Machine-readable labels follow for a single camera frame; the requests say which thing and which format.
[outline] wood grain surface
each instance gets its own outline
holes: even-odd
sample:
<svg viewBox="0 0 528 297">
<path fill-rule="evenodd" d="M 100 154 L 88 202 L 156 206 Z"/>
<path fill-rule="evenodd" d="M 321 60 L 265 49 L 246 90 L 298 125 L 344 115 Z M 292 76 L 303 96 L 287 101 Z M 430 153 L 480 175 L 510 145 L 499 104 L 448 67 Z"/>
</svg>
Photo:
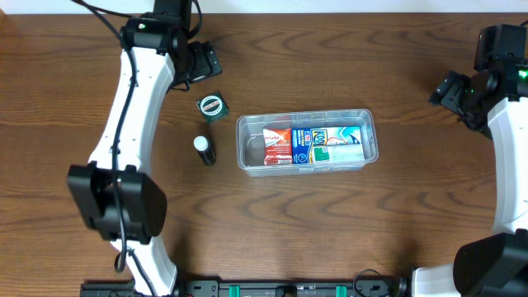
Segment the wood grain surface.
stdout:
<svg viewBox="0 0 528 297">
<path fill-rule="evenodd" d="M 116 25 L 122 20 L 111 18 Z M 453 69 L 471 74 L 479 31 L 522 15 L 206 15 L 224 73 L 169 92 L 153 145 L 163 229 L 179 268 L 225 280 L 408 276 L 487 237 L 496 201 L 493 143 L 427 98 Z M 104 129 L 120 48 L 93 16 L 8 16 L 0 30 L 0 295 L 75 296 L 123 280 L 110 244 L 86 229 L 66 186 Z M 192 140 L 195 100 L 221 91 L 218 161 Z M 239 116 L 367 108 L 379 160 L 359 172 L 248 177 Z"/>
</svg>

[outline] blue package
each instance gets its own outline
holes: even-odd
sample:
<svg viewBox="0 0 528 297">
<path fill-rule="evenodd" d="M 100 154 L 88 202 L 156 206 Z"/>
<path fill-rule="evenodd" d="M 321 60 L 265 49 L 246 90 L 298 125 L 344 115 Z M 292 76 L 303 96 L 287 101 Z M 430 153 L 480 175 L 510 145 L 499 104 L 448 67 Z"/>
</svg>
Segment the blue package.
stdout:
<svg viewBox="0 0 528 297">
<path fill-rule="evenodd" d="M 291 131 L 294 164 L 310 164 L 312 147 L 361 144 L 359 127 L 302 128 Z"/>
</svg>

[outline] green clip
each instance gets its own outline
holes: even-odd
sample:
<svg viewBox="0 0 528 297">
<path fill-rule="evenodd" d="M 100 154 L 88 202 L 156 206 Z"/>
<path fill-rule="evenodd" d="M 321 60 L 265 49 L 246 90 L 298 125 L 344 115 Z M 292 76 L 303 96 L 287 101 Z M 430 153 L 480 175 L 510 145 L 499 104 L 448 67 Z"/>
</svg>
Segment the green clip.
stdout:
<svg viewBox="0 0 528 297">
<path fill-rule="evenodd" d="M 347 288 L 344 285 L 336 286 L 336 297 L 347 297 Z"/>
<path fill-rule="evenodd" d="M 229 297 L 240 297 L 240 287 L 237 285 L 231 285 L 229 287 Z"/>
</svg>

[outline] plastic tray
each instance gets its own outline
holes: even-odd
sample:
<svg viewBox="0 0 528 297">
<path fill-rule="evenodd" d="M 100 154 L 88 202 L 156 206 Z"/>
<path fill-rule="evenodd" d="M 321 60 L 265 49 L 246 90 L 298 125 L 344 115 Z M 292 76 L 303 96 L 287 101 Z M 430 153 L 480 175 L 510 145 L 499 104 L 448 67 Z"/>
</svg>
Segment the plastic tray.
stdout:
<svg viewBox="0 0 528 297">
<path fill-rule="evenodd" d="M 266 147 L 262 129 L 318 128 L 318 127 L 361 128 L 361 143 L 365 160 L 349 163 L 316 163 L 292 165 L 264 165 Z M 237 121 L 238 165 L 250 177 L 284 176 L 319 172 L 355 171 L 365 164 L 378 159 L 378 140 L 374 120 L 370 111 L 310 111 L 271 115 L 246 115 Z"/>
</svg>

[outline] red package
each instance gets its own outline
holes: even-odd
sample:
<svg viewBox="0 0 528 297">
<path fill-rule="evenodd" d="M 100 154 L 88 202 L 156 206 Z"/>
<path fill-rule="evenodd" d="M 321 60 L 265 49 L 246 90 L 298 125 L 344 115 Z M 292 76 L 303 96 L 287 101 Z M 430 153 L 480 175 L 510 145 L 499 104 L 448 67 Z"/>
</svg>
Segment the red package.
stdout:
<svg viewBox="0 0 528 297">
<path fill-rule="evenodd" d="M 264 129 L 266 157 L 264 165 L 291 164 L 291 129 Z"/>
</svg>

